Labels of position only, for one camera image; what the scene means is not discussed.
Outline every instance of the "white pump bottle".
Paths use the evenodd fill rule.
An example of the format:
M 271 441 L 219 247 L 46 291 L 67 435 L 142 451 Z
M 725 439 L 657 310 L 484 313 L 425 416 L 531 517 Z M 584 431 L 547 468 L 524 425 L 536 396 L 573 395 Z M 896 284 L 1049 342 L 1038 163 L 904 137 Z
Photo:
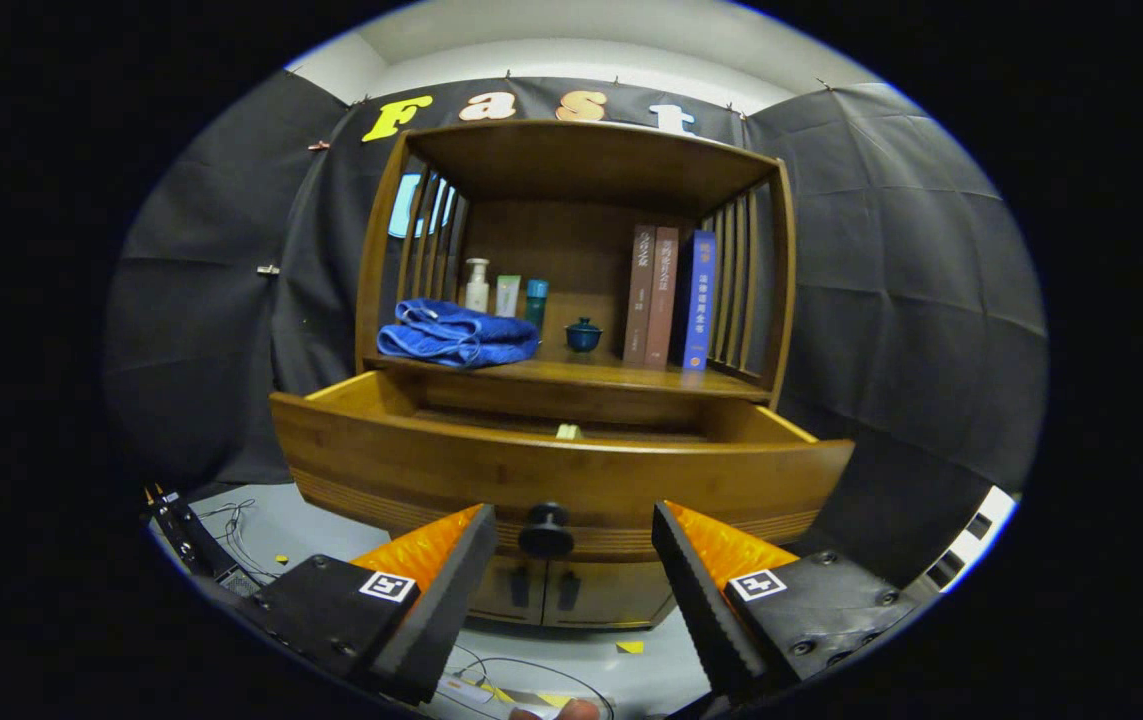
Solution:
M 469 283 L 465 286 L 465 307 L 479 311 L 479 313 L 487 311 L 487 301 L 490 293 L 490 287 L 487 283 L 488 263 L 489 261 L 483 258 L 465 259 L 465 264 L 472 267 Z

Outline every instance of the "white ceiling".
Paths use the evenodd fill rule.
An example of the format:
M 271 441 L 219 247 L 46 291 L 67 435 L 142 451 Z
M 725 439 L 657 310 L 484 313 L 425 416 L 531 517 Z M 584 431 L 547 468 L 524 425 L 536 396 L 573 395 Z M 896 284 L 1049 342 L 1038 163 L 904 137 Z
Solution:
M 421 0 L 359 29 L 389 65 L 483 42 L 583 38 L 681 53 L 793 95 L 881 82 L 845 55 L 745 6 L 721 0 Z

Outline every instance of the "teal bottle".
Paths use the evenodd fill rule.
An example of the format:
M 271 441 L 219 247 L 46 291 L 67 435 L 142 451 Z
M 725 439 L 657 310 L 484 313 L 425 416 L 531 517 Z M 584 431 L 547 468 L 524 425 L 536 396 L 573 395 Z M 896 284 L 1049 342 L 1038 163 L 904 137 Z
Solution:
M 544 333 L 544 301 L 549 297 L 549 282 L 531 278 L 526 282 L 526 322 Z

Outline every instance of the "book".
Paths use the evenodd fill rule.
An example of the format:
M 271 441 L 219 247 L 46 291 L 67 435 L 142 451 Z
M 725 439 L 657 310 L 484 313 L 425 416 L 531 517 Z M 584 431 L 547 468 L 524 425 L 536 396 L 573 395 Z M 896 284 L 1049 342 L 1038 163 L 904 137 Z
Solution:
M 650 314 L 650 290 L 654 278 L 652 256 L 655 250 L 655 225 L 634 227 L 634 254 L 629 279 L 629 314 L 625 320 L 625 363 L 642 365 L 647 360 L 647 319 Z
M 647 315 L 647 359 L 645 365 L 668 365 L 668 338 L 673 328 L 673 279 L 677 271 L 677 227 L 655 229 L 655 265 L 652 279 L 650 311 Z
M 717 281 L 717 235 L 695 231 L 679 251 L 676 279 L 676 305 L 671 352 L 680 357 L 682 369 L 703 370 L 708 365 L 709 338 L 713 320 L 713 293 Z

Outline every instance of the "brown book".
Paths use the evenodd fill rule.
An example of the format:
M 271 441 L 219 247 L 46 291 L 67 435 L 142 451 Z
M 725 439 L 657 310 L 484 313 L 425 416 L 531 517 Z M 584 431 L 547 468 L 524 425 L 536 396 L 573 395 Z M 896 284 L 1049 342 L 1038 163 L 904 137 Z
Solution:
M 647 318 L 646 365 L 668 365 L 668 336 L 673 327 L 673 281 L 677 278 L 677 227 L 655 229 L 652 306 Z
M 642 365 L 647 360 L 647 319 L 650 314 L 650 290 L 654 273 L 655 225 L 634 227 L 634 254 L 629 281 L 629 315 L 625 320 L 625 363 Z

